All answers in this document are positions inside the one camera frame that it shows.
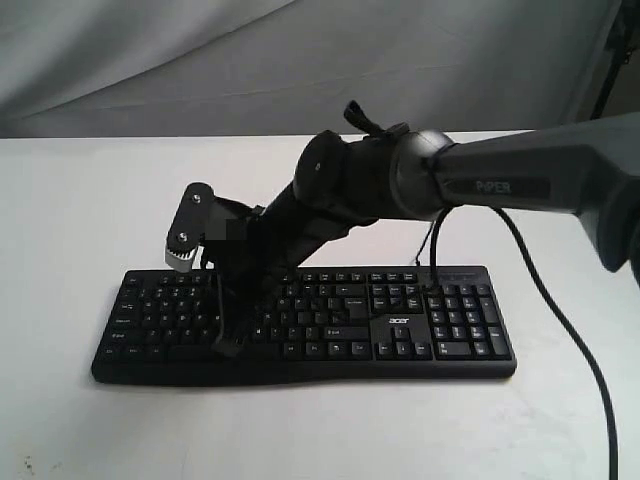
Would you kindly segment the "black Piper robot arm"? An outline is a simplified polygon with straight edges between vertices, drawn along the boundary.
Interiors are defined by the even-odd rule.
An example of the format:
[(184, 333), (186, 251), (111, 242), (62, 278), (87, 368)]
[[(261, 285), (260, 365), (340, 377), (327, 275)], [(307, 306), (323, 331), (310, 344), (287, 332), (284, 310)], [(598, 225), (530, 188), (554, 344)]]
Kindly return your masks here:
[(207, 248), (235, 307), (214, 351), (236, 356), (248, 308), (325, 243), (383, 219), (440, 224), (464, 205), (572, 214), (607, 270), (637, 269), (638, 115), (468, 143), (405, 125), (356, 142), (316, 135), (284, 190), (245, 214), (246, 241)]

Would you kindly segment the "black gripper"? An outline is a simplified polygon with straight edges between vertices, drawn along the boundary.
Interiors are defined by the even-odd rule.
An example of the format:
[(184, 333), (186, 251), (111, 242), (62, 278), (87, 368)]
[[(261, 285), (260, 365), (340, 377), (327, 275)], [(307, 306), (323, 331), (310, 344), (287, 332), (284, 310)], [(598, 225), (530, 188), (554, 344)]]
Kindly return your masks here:
[(354, 227), (375, 221), (310, 208), (280, 199), (265, 209), (216, 199), (204, 234), (204, 253), (214, 264), (212, 349), (241, 358), (251, 343), (253, 310), (272, 295), (282, 278), (324, 244)]

